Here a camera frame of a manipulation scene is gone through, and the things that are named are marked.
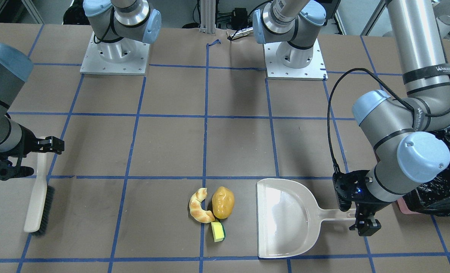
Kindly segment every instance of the potato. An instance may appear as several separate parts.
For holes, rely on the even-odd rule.
[[[219,187],[211,198],[213,214],[218,219],[225,219],[232,214],[235,205],[233,192],[225,187]]]

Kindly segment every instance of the aluminum base plate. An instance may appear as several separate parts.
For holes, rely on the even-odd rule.
[[[149,59],[149,44],[136,43],[135,54],[130,54],[129,59],[121,63],[111,63],[100,56],[99,49],[94,43],[94,33],[85,52],[85,57],[80,67],[81,74],[95,75],[146,75],[147,61]]]
[[[268,79],[305,81],[322,81],[324,78],[328,79],[321,49],[317,40],[314,42],[314,53],[311,63],[303,69],[293,69],[283,65],[275,54],[279,45],[280,42],[264,45],[265,65],[267,68]]]

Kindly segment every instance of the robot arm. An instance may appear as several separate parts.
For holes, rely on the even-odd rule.
[[[0,180],[25,177],[33,169],[21,166],[29,152],[61,154],[64,142],[54,136],[44,140],[6,116],[6,113],[33,69],[33,63],[18,50],[0,43]],[[8,157],[17,157],[13,166]]]
[[[341,210],[356,204],[350,229],[363,236],[381,227],[376,211],[431,181],[450,163],[447,146],[426,133],[450,127],[450,65],[431,2],[388,0],[387,7],[408,98],[394,100],[376,90],[357,100],[353,114],[379,162],[369,171],[333,176]]]
[[[313,58],[313,46],[325,22],[326,11],[316,1],[274,0],[262,11],[254,11],[254,36],[259,44],[282,42],[277,49],[279,60],[302,69]]]
[[[85,0],[83,8],[97,43],[129,38],[152,44],[161,30],[161,13],[146,0]]]

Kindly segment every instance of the croissant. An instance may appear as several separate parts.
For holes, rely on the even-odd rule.
[[[215,221],[213,213],[209,210],[205,211],[201,208],[201,202],[206,198],[206,188],[200,188],[190,198],[190,214],[196,221],[201,223],[210,223]]]

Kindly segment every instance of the white brush handle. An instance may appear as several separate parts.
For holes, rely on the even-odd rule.
[[[36,164],[36,180],[31,191],[30,204],[26,212],[25,232],[31,233],[40,229],[45,198],[47,197],[47,154],[39,153]]]

